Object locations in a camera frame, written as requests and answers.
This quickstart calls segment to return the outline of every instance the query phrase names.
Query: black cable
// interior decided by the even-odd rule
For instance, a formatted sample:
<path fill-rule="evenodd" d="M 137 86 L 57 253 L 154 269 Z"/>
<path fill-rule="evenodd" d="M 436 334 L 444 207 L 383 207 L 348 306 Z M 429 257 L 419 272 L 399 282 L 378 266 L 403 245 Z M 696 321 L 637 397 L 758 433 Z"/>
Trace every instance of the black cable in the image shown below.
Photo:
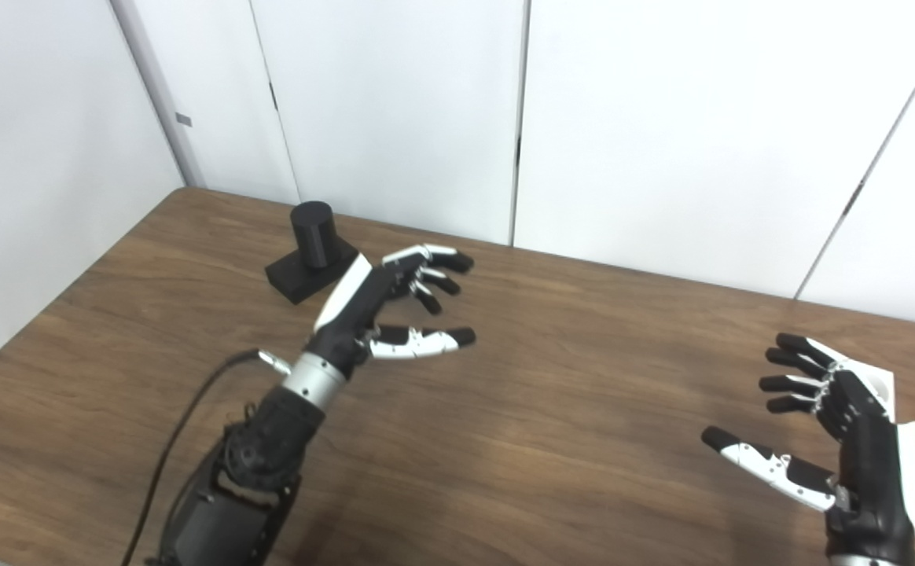
<path fill-rule="evenodd" d="M 203 395 L 206 395 L 206 391 L 209 391 L 209 388 L 216 383 L 220 376 L 226 373 L 228 369 L 239 366 L 241 363 L 251 362 L 253 359 L 259 359 L 258 348 L 231 355 L 231 357 L 224 361 L 224 363 L 221 363 L 217 369 L 214 369 L 209 377 L 206 377 L 206 381 L 199 386 L 199 391 L 196 391 L 195 397 L 192 397 L 192 402 L 189 402 L 188 407 L 185 408 L 185 413 L 182 414 L 182 418 L 178 419 L 175 430 L 171 431 L 171 437 L 167 438 L 167 444 L 165 445 L 164 450 L 160 452 L 158 460 L 156 460 L 156 468 L 153 469 L 153 476 L 149 481 L 149 488 L 146 490 L 144 505 L 142 505 L 140 511 L 140 520 L 137 520 L 137 527 L 133 531 L 133 538 L 130 540 L 130 545 L 126 548 L 126 556 L 123 556 L 123 566 L 128 566 L 130 560 L 133 560 L 134 552 L 137 551 L 137 544 L 140 542 L 142 528 L 146 523 L 146 517 L 149 515 L 149 508 L 151 508 L 151 505 L 153 504 L 153 494 L 155 494 L 156 485 L 160 481 L 160 474 L 164 472 L 167 456 L 171 454 L 171 448 L 174 447 L 175 441 L 178 440 L 178 434 L 181 434 L 182 429 L 185 427 L 186 423 L 189 422 L 192 412 L 195 411 L 196 407 L 199 405 L 199 401 L 202 401 Z"/>

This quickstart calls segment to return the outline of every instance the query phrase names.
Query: white wall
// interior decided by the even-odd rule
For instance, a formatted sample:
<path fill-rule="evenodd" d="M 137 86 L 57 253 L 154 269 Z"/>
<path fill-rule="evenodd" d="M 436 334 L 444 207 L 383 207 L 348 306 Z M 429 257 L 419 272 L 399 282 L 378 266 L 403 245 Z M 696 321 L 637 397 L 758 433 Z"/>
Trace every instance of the white wall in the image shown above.
<path fill-rule="evenodd" d="M 522 0 L 254 0 L 304 200 L 508 243 Z"/>
<path fill-rule="evenodd" d="M 0 347 L 181 179 L 106 0 L 0 0 Z"/>
<path fill-rule="evenodd" d="M 249 0 L 112 3 L 188 183 L 299 203 Z"/>
<path fill-rule="evenodd" d="M 791 297 L 915 83 L 915 2 L 535 0 L 515 244 Z"/>
<path fill-rule="evenodd" d="M 802 298 L 915 320 L 915 99 Z"/>

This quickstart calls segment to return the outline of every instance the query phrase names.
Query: black fingertip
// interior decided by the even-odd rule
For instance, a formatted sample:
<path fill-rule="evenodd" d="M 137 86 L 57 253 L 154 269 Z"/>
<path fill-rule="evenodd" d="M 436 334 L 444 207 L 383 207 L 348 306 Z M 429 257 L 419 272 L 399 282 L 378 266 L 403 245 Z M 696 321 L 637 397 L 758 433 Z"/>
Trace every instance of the black fingertip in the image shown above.
<path fill-rule="evenodd" d="M 734 444 L 740 444 L 740 439 L 721 429 L 719 426 L 707 426 L 706 429 L 702 431 L 702 442 L 705 442 L 707 447 L 720 452 L 723 451 L 723 448 L 733 447 Z"/>
<path fill-rule="evenodd" d="M 443 290 L 444 293 L 448 295 L 457 295 L 461 294 L 461 286 L 458 283 L 455 283 L 451 279 L 433 279 L 433 284 Z"/>
<path fill-rule="evenodd" d="M 770 347 L 769 350 L 766 350 L 766 359 L 772 363 L 778 363 L 780 366 L 789 366 L 791 365 L 791 354 L 788 351 L 780 350 L 777 347 Z"/>
<path fill-rule="evenodd" d="M 463 329 L 448 329 L 447 333 L 454 338 L 454 341 L 457 341 L 457 347 L 472 345 L 476 340 L 475 330 L 469 329 L 467 326 Z"/>
<path fill-rule="evenodd" d="M 472 260 L 470 255 L 454 252 L 454 254 L 449 255 L 434 255 L 432 264 L 446 267 L 458 273 L 468 273 L 475 267 L 475 260 Z"/>
<path fill-rule="evenodd" d="M 805 348 L 810 347 L 805 336 L 788 333 L 775 334 L 775 345 L 784 348 L 784 350 L 792 351 L 803 351 Z"/>
<path fill-rule="evenodd" d="M 759 380 L 759 389 L 767 393 L 781 393 L 787 391 L 788 380 L 785 376 L 768 376 Z"/>
<path fill-rule="evenodd" d="M 422 303 L 422 306 L 425 307 L 429 314 L 439 314 L 443 312 L 443 306 L 440 305 L 440 301 L 436 300 L 436 297 L 425 293 L 418 293 L 415 297 Z"/>

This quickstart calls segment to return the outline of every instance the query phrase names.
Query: robotic finger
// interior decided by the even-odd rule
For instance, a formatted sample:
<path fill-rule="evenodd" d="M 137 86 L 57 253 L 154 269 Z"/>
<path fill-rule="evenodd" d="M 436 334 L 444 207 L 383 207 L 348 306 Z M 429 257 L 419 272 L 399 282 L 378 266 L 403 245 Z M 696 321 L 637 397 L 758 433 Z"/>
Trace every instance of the robotic finger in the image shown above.
<path fill-rule="evenodd" d="M 412 329 L 406 326 L 378 326 L 370 341 L 370 357 L 375 359 L 426 358 L 446 354 L 475 343 L 472 329 Z"/>
<path fill-rule="evenodd" d="M 828 511 L 835 505 L 835 473 L 789 454 L 776 455 L 762 444 L 745 442 L 715 426 L 706 427 L 702 441 L 721 456 L 798 502 Z"/>

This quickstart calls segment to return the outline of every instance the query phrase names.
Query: robotic arm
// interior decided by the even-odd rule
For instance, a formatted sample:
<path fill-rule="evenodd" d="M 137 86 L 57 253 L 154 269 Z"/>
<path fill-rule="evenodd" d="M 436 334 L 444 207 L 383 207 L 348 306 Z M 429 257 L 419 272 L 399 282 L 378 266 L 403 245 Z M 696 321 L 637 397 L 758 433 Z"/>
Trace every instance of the robotic arm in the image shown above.
<path fill-rule="evenodd" d="M 766 358 L 806 376 L 762 377 L 782 397 L 771 413 L 813 414 L 841 443 L 839 470 L 710 426 L 702 440 L 802 504 L 825 514 L 832 566 L 915 565 L 915 421 L 895 423 L 895 374 L 857 362 L 803 336 L 778 334 Z"/>
<path fill-rule="evenodd" d="M 379 326 L 387 300 L 412 295 L 428 311 L 439 301 L 426 283 L 461 291 L 436 268 L 467 273 L 473 261 L 423 244 L 372 266 L 360 255 L 332 292 L 295 365 L 267 351 L 259 357 L 284 380 L 228 426 L 169 513 L 160 566 L 256 566 L 266 561 L 299 490 L 304 451 L 336 393 L 368 358 L 423 358 L 475 343 L 472 329 L 417 330 Z"/>

